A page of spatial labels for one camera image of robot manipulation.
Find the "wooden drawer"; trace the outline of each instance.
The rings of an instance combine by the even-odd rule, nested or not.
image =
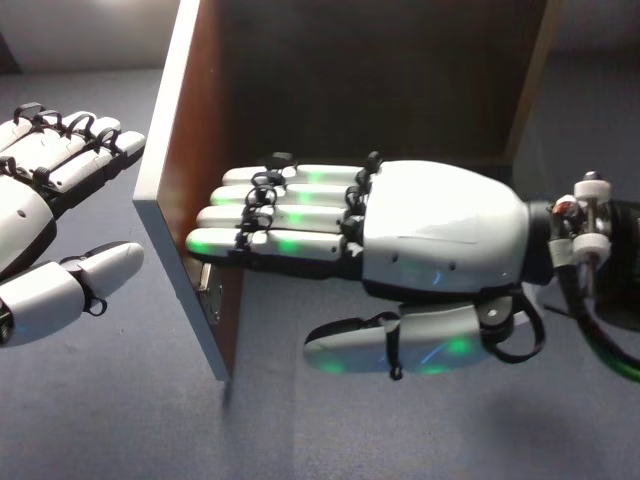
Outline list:
[[[219,380],[233,371],[240,271],[207,321],[184,241],[229,168],[273,151],[513,161],[557,0],[183,0],[134,203]]]

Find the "metal latch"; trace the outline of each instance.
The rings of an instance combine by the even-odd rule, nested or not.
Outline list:
[[[198,300],[210,326],[220,323],[222,304],[222,284],[218,270],[210,263],[202,265],[200,284],[197,287]]]

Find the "back of robotic hand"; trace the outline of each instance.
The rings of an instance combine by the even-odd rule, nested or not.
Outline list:
[[[37,103],[0,124],[0,346],[54,333],[139,270],[142,247],[117,242],[60,263],[33,263],[56,236],[56,220],[133,165],[145,137],[115,118],[63,117]]]
[[[304,347],[321,370],[389,371],[398,380],[403,370],[436,374],[489,356],[520,363],[540,352],[544,326],[521,283],[546,285],[554,276],[553,205],[523,202],[500,182],[441,163],[383,162],[374,152],[363,167],[297,165],[278,153],[264,167],[227,172],[187,248],[219,267],[356,280],[370,295],[400,302],[398,312],[323,325]],[[637,250],[637,225],[630,237],[633,221],[613,217],[594,228],[613,235],[608,264],[628,271],[620,259]],[[585,250],[577,244],[574,255],[572,242],[588,232],[570,220],[575,264]],[[610,284],[611,272],[598,272]],[[521,311],[534,347],[507,353],[501,344],[528,323],[514,319]]]

